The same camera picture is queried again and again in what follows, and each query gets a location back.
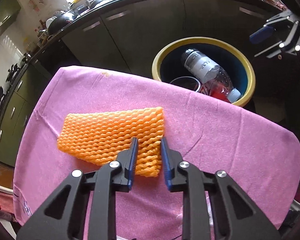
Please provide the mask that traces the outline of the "pink floral tablecloth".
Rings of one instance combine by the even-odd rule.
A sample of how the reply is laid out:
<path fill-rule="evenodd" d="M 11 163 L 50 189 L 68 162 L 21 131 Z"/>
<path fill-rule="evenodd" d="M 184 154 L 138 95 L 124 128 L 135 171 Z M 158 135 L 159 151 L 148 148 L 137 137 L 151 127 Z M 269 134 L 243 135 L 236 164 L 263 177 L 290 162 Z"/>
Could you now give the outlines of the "pink floral tablecloth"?
<path fill-rule="evenodd" d="M 224 170 L 279 227 L 300 180 L 300 143 L 287 129 L 241 107 L 155 80 L 88 67 L 63 67 L 26 125 L 14 170 L 20 224 L 74 169 L 96 166 L 57 149 L 70 113 L 162 107 L 171 149 L 206 172 Z"/>

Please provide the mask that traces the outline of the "green side cabinets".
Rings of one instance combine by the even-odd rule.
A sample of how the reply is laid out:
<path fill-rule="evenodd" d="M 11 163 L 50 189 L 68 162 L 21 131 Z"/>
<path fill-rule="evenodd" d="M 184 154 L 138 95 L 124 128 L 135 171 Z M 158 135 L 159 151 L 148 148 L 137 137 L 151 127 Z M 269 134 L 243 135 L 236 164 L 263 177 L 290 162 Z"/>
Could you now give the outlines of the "green side cabinets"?
<path fill-rule="evenodd" d="M 0 109 L 0 162 L 14 167 L 23 133 L 51 74 L 39 61 L 27 64 L 4 97 Z"/>

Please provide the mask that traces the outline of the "dark kitchen base cabinets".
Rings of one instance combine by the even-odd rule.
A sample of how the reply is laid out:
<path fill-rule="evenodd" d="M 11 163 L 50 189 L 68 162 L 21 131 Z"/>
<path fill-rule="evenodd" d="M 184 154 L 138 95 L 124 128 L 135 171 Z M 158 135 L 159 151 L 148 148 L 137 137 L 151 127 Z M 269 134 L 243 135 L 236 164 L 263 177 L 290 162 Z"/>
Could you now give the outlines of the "dark kitchen base cabinets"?
<path fill-rule="evenodd" d="M 256 74 L 256 95 L 286 102 L 289 128 L 300 137 L 300 53 L 271 59 L 249 36 L 279 9 L 263 0 L 114 0 L 64 26 L 30 61 L 55 74 L 79 65 L 151 77 L 156 54 L 181 38 L 203 36 L 242 52 Z"/>

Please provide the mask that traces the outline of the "clear plastic drink bottle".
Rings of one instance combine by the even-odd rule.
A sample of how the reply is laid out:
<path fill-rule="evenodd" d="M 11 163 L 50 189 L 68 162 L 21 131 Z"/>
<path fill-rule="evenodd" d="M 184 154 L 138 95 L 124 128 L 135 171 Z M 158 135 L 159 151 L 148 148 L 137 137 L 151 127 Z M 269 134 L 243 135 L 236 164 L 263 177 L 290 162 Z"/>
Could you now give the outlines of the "clear plastic drink bottle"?
<path fill-rule="evenodd" d="M 182 65 L 197 78 L 202 85 L 220 83 L 228 89 L 227 98 L 234 103 L 241 98 L 240 91 L 232 84 L 230 76 L 215 61 L 196 49 L 187 49 L 181 56 Z"/>

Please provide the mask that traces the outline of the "black pan on counter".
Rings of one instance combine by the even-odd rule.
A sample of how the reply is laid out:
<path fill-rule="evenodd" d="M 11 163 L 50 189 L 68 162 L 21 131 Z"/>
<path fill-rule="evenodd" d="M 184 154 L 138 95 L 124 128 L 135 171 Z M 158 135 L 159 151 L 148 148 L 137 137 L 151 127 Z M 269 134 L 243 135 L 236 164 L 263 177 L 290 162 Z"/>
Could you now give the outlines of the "black pan on counter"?
<path fill-rule="evenodd" d="M 63 15 L 57 17 L 55 20 L 51 22 L 49 25 L 47 32 L 49 35 L 54 35 L 66 27 L 69 23 L 74 21 L 77 18 L 78 14 L 74 14 L 71 12 L 66 12 Z"/>

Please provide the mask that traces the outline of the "red cola can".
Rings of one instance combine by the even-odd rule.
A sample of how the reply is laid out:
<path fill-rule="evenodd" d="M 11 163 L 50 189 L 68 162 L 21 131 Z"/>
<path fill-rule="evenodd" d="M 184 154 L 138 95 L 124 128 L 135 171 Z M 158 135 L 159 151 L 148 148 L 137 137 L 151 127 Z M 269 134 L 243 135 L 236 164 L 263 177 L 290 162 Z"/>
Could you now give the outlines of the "red cola can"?
<path fill-rule="evenodd" d="M 227 98 L 229 91 L 224 85 L 220 83 L 217 84 L 206 83 L 204 85 L 201 85 L 199 92 L 201 94 L 208 95 L 210 97 L 230 103 L 230 101 Z"/>

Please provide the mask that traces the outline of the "yellow rimmed trash bin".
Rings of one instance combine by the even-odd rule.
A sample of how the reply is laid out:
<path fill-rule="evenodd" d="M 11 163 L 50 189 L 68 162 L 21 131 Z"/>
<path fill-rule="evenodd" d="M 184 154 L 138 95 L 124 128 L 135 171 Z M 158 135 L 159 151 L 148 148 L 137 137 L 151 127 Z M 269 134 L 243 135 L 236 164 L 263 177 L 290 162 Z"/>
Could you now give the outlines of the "yellow rimmed trash bin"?
<path fill-rule="evenodd" d="M 183 51 L 195 48 L 217 61 L 225 63 L 225 70 L 230 75 L 233 84 L 241 92 L 242 97 L 234 105 L 245 107 L 255 91 L 256 77 L 253 67 L 247 57 L 234 46 L 210 37 L 187 37 L 169 43 L 155 56 L 152 63 L 152 78 L 168 82 L 175 77 L 185 75 L 180 58 Z"/>

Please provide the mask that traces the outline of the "orange foam fruit net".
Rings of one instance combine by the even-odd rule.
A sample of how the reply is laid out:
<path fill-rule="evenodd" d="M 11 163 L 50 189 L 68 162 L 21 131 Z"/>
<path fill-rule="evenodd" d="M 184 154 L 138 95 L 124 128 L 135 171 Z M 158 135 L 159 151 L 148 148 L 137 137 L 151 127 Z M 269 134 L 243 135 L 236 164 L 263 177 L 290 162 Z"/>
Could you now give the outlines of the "orange foam fruit net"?
<path fill-rule="evenodd" d="M 162 162 L 161 139 L 164 136 L 162 107 L 104 113 L 70 113 L 57 139 L 57 148 L 83 161 L 102 166 L 117 158 L 119 152 L 138 139 L 135 173 L 157 177 Z"/>

